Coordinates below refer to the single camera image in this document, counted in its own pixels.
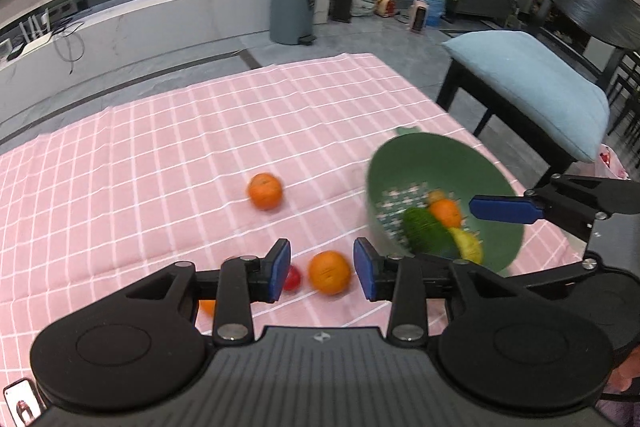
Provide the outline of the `green cucumber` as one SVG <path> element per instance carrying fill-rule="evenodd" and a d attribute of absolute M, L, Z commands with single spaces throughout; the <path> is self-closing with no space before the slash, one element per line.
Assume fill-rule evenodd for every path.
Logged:
<path fill-rule="evenodd" d="M 402 233 L 415 256 L 436 256 L 450 260 L 460 257 L 451 233 L 426 209 L 408 208 L 402 215 Z"/>

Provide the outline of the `smartphone with lit screen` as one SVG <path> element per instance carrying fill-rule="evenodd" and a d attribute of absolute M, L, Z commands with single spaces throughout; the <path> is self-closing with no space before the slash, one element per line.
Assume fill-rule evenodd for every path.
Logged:
<path fill-rule="evenodd" d="M 36 385 L 29 378 L 21 378 L 4 387 L 3 398 L 16 427 L 32 425 L 44 411 Z"/>

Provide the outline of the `grey pedal trash bin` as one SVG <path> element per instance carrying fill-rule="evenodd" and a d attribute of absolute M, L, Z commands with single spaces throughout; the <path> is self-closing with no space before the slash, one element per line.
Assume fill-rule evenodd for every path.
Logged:
<path fill-rule="evenodd" d="M 311 46 L 316 0 L 271 0 L 270 39 L 286 46 Z"/>

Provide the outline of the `brown kiwi front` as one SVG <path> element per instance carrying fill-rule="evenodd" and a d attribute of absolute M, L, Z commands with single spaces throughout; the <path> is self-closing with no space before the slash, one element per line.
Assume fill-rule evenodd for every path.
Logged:
<path fill-rule="evenodd" d="M 433 205 L 442 199 L 447 199 L 448 195 L 442 190 L 432 190 L 427 193 L 426 201 L 428 205 Z"/>

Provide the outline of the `black bench frame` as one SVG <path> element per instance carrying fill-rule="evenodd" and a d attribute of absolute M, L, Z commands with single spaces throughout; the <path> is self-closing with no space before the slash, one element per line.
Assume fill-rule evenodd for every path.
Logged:
<path fill-rule="evenodd" d="M 567 169 L 577 162 L 574 156 L 552 140 L 551 136 L 538 124 L 525 116 L 521 109 L 506 101 L 502 95 L 489 88 L 486 82 L 480 80 L 458 61 L 453 60 L 438 92 L 436 103 L 448 112 L 460 89 L 486 108 L 485 114 L 473 131 L 475 136 L 479 136 L 490 118 L 496 116 L 549 165 L 547 171 L 536 183 L 536 187 L 547 184 L 556 174 L 567 172 Z"/>

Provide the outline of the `white wifi router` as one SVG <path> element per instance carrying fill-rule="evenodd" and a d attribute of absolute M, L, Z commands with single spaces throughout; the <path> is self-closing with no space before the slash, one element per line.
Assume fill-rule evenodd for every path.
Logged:
<path fill-rule="evenodd" d="M 20 23 L 20 28 L 25 40 L 23 54 L 41 48 L 51 39 L 52 35 L 49 10 L 31 15 L 25 23 Z"/>

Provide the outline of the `small red tomato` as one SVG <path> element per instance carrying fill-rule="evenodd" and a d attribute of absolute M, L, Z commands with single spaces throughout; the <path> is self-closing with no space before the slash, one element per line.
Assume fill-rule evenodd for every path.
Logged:
<path fill-rule="evenodd" d="M 302 272 L 300 272 L 296 265 L 290 265 L 283 284 L 283 290 L 287 293 L 295 293 L 295 291 L 299 290 L 300 285 L 302 285 L 302 280 Z"/>

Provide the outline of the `white marble tv console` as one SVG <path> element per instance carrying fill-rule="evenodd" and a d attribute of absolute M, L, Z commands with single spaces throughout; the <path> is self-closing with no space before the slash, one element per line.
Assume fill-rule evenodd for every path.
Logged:
<path fill-rule="evenodd" d="M 71 87 L 169 52 L 269 29 L 271 0 L 134 0 L 1 66 L 1 119 Z"/>

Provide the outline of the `pink checked tablecloth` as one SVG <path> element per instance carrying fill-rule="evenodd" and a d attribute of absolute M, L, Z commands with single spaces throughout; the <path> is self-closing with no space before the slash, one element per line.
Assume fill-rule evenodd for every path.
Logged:
<path fill-rule="evenodd" d="M 375 150 L 417 127 L 480 141 L 371 54 L 210 80 L 110 108 L 1 158 L 1 380 L 53 321 L 171 262 L 201 270 L 285 237 L 299 269 L 368 234 Z M 281 205 L 247 185 L 271 173 Z"/>

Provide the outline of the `light blue seat cushion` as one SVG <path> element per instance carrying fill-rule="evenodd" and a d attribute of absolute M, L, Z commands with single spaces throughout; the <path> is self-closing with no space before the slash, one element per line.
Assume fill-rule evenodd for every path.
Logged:
<path fill-rule="evenodd" d="M 578 161 L 599 153 L 610 108 L 604 91 L 524 31 L 472 31 L 444 48 Z"/>

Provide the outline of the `orange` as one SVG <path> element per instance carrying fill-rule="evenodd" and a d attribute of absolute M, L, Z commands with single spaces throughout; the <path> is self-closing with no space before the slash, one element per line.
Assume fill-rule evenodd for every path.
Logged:
<path fill-rule="evenodd" d="M 283 186 L 271 173 L 257 173 L 247 185 L 250 202 L 259 210 L 275 210 L 281 205 Z"/>
<path fill-rule="evenodd" d="M 447 229 L 460 229 L 463 225 L 462 212 L 453 199 L 435 200 L 428 205 L 428 211 Z"/>
<path fill-rule="evenodd" d="M 200 311 L 202 313 L 205 313 L 209 317 L 215 316 L 215 309 L 216 309 L 215 300 L 200 300 L 198 302 L 198 305 L 200 306 Z"/>
<path fill-rule="evenodd" d="M 352 267 L 346 257 L 338 251 L 322 251 L 308 265 L 311 286 L 327 296 L 343 294 L 352 279 Z"/>

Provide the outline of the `green colander bowl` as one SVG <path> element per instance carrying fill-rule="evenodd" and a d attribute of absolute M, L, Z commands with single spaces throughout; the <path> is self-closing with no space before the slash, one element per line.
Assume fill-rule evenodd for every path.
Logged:
<path fill-rule="evenodd" d="M 482 243 L 483 265 L 504 275 L 518 257 L 524 237 L 521 225 L 474 218 L 475 195 L 513 196 L 510 183 L 477 150 L 457 140 L 416 128 L 398 128 L 396 136 L 373 154 L 366 174 L 370 242 L 383 256 L 411 255 L 402 214 L 425 207 L 427 195 L 442 191 L 461 210 L 462 229 Z"/>

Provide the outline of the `large yellow-green pomelo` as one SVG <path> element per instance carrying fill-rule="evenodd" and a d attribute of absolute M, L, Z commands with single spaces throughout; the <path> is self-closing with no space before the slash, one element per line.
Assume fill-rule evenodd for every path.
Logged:
<path fill-rule="evenodd" d="M 474 233 L 459 228 L 449 228 L 449 234 L 454 239 L 460 257 L 481 265 L 484 260 L 482 241 Z"/>

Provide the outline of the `small white space heater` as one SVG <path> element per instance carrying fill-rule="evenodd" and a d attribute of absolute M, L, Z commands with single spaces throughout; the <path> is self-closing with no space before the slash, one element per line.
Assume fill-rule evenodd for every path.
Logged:
<path fill-rule="evenodd" d="M 428 4 L 424 0 L 413 0 L 409 9 L 409 30 L 420 34 L 426 26 Z"/>

